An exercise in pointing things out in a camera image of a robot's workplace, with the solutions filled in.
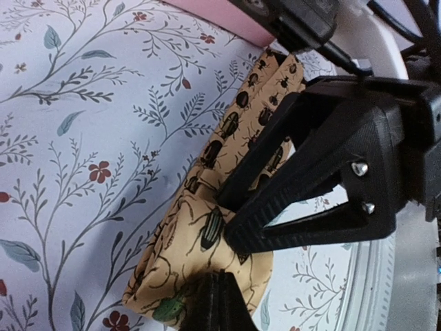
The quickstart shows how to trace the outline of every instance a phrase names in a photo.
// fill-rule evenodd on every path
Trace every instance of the metal bolt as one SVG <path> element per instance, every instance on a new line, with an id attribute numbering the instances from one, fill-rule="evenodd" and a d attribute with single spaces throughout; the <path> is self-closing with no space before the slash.
<path id="1" fill-rule="evenodd" d="M 369 215 L 373 214 L 373 212 L 375 211 L 375 205 L 373 203 L 363 202 L 362 208 Z"/>
<path id="2" fill-rule="evenodd" d="M 359 177 L 363 177 L 366 175 L 367 171 L 369 170 L 369 167 L 365 162 L 353 162 L 351 164 L 352 171 L 354 174 L 356 174 Z"/>

